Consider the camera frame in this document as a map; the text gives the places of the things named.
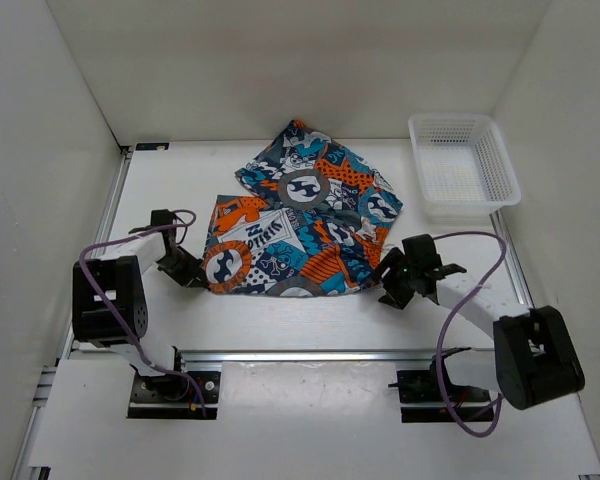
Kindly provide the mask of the colourful patterned shorts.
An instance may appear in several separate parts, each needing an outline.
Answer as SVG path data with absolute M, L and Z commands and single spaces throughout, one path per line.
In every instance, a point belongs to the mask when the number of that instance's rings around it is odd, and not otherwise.
M 321 297 L 370 284 L 403 208 L 363 157 L 291 121 L 214 204 L 203 266 L 214 294 Z

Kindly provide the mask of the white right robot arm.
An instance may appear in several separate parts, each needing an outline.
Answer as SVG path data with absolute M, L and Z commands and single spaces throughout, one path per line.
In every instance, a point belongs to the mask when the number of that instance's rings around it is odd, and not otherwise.
M 381 303 L 402 310 L 421 296 L 448 309 L 430 367 L 429 387 L 444 402 L 464 387 L 496 393 L 517 410 L 583 390 L 585 376 L 562 314 L 508 300 L 485 279 L 456 263 L 446 264 L 435 237 L 403 240 L 380 261 L 370 280 L 384 288 Z M 489 336 L 492 350 L 444 346 L 456 317 Z

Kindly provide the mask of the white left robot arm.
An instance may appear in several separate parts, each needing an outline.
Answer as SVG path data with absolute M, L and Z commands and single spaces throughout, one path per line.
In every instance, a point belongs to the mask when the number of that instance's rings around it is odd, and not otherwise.
M 178 348 L 150 331 L 143 276 L 155 268 L 182 288 L 208 287 L 203 261 L 183 247 L 195 222 L 188 209 L 154 210 L 148 225 L 86 247 L 73 267 L 75 339 L 124 357 L 168 400 L 186 395 L 190 377 Z

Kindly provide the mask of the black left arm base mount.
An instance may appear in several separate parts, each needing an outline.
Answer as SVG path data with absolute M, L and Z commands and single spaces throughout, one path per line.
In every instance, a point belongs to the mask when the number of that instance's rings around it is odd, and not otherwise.
M 221 387 L 220 371 L 188 371 L 202 395 L 180 377 L 134 375 L 127 417 L 129 419 L 215 420 Z

